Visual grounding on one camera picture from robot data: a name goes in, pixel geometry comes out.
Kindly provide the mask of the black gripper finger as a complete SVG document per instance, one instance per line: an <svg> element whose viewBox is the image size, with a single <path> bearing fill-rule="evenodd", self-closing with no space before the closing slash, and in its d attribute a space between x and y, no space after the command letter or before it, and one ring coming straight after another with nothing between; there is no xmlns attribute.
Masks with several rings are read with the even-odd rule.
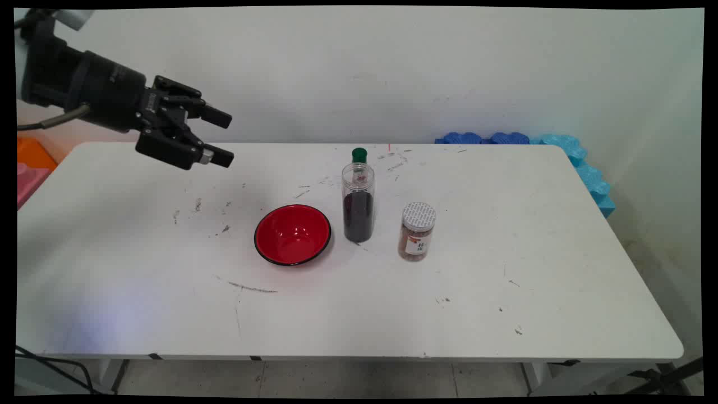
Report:
<svg viewBox="0 0 718 404"><path fill-rule="evenodd" d="M203 99L200 90L189 85L168 77L155 76L151 89L157 95L157 106L152 107L154 112L182 110L187 113L187 118L200 118L221 128L228 128L232 122L230 114L212 107Z"/></svg>
<svg viewBox="0 0 718 404"><path fill-rule="evenodd" d="M195 164L217 164L229 168L231 151L201 141L190 130L145 128L140 131L136 151L175 168L189 171Z"/></svg>

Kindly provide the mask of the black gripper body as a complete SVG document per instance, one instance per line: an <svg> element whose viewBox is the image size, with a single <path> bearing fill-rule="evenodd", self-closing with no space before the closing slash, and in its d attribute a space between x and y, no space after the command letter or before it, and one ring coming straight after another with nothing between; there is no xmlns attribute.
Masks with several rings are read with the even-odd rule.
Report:
<svg viewBox="0 0 718 404"><path fill-rule="evenodd" d="M54 33L56 23L80 30L88 16L21 18L21 99L62 114L21 130L48 130L82 120L108 130L128 132L156 128L146 117L146 77L118 62L70 47Z"/></svg>

